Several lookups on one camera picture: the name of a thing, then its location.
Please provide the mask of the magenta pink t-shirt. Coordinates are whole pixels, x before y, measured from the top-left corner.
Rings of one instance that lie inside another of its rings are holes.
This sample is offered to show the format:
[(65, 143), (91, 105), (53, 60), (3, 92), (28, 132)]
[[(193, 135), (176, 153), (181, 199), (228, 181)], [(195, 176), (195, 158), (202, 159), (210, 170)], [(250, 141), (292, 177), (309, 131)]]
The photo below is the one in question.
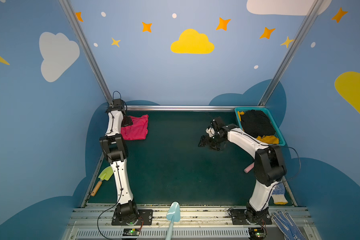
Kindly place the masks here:
[(149, 116), (143, 115), (141, 117), (130, 116), (133, 124), (131, 126), (122, 127), (121, 134), (124, 140), (135, 141), (145, 140), (148, 134)]

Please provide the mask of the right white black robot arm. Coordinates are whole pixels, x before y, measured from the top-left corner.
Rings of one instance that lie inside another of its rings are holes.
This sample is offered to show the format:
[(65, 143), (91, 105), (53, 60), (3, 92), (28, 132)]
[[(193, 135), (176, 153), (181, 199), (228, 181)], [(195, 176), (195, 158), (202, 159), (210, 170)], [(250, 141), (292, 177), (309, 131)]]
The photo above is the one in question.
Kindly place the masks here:
[(256, 184), (246, 206), (245, 220), (253, 225), (271, 224), (269, 201), (275, 186), (287, 173), (281, 146), (263, 143), (234, 124), (226, 125), (220, 117), (211, 120), (206, 133), (200, 139), (200, 147), (220, 151), (222, 144), (229, 141), (253, 157)]

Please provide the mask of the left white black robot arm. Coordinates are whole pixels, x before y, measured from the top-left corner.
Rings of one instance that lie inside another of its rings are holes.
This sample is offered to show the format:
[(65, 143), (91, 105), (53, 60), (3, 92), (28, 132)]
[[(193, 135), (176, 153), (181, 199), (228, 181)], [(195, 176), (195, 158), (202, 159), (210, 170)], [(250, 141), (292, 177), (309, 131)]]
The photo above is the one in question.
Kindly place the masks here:
[(131, 126), (132, 119), (127, 116), (127, 105), (122, 99), (115, 99), (107, 108), (109, 117), (106, 133), (100, 138), (104, 157), (110, 164), (117, 188), (115, 214), (121, 223), (132, 225), (137, 222), (139, 212), (130, 188), (127, 173), (127, 145), (122, 136), (122, 128)]

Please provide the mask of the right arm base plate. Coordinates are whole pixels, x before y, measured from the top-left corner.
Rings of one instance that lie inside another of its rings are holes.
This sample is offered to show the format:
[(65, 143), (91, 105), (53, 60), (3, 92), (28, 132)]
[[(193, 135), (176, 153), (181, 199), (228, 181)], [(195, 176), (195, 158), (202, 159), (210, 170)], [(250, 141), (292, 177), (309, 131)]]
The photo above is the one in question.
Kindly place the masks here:
[(271, 225), (272, 220), (268, 208), (256, 212), (252, 209), (228, 209), (233, 225)]

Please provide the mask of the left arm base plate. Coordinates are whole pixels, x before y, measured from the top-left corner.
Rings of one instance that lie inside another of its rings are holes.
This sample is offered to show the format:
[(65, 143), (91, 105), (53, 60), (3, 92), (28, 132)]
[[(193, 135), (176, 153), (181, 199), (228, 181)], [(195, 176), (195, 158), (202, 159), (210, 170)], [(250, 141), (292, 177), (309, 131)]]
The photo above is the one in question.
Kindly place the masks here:
[(153, 210), (150, 209), (139, 209), (136, 217), (120, 217), (117, 215), (117, 211), (114, 212), (112, 218), (112, 226), (140, 226), (143, 225), (151, 226), (153, 220)]

